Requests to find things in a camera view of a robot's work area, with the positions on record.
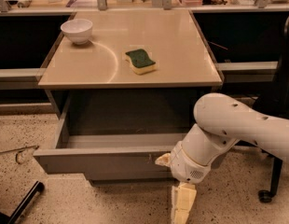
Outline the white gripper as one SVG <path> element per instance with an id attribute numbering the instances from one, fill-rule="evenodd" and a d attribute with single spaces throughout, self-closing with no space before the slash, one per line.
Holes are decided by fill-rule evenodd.
<path id="1" fill-rule="evenodd" d="M 202 166 L 192 161 L 184 152 L 181 141 L 171 154 L 165 153 L 158 157 L 155 164 L 170 167 L 172 176 L 180 181 L 178 186 L 172 186 L 171 224 L 186 224 L 197 196 L 193 184 L 200 183 L 211 171 L 211 166 Z"/>

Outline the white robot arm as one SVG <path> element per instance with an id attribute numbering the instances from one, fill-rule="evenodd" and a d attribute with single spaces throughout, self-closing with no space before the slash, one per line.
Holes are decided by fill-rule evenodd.
<path id="1" fill-rule="evenodd" d="M 222 93 L 208 93 L 194 105 L 196 123 L 171 152 L 156 164 L 171 169 L 180 184 L 172 188 L 172 224 L 186 224 L 195 201 L 195 186 L 212 163 L 245 141 L 289 163 L 289 119 L 259 113 Z"/>

